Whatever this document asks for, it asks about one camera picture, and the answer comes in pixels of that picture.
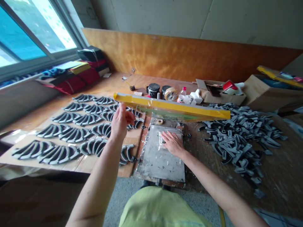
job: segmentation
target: hand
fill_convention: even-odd
[[[163,131],[161,137],[166,142],[165,144],[163,144],[163,146],[167,148],[169,152],[172,153],[174,156],[181,159],[183,154],[186,153],[186,150],[184,149],[183,144],[178,138],[178,136],[174,132],[171,133],[170,131],[168,131],[166,133]]]
[[[133,115],[131,111],[126,111],[125,104],[123,102],[120,103],[111,122],[110,139],[118,138],[120,140],[124,140],[126,137],[127,125],[133,125],[135,120],[136,116]]]

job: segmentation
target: window glass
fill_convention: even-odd
[[[48,0],[5,1],[49,52],[77,47]]]
[[[0,67],[11,65],[14,63],[17,63],[17,61],[0,48]]]
[[[46,56],[2,7],[0,7],[0,31],[0,48],[15,59],[26,61]]]

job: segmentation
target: forearm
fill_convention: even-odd
[[[189,152],[185,151],[181,159],[227,213],[234,226],[268,226],[231,187]]]
[[[123,140],[109,139],[87,179],[68,225],[93,226],[103,223],[115,187]]]

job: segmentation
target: yellow shirt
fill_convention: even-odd
[[[122,226],[205,226],[212,225],[195,213],[176,193],[149,186],[137,191],[126,203]]]

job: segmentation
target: window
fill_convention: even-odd
[[[61,0],[1,1],[0,80],[76,59],[85,44],[68,16]]]

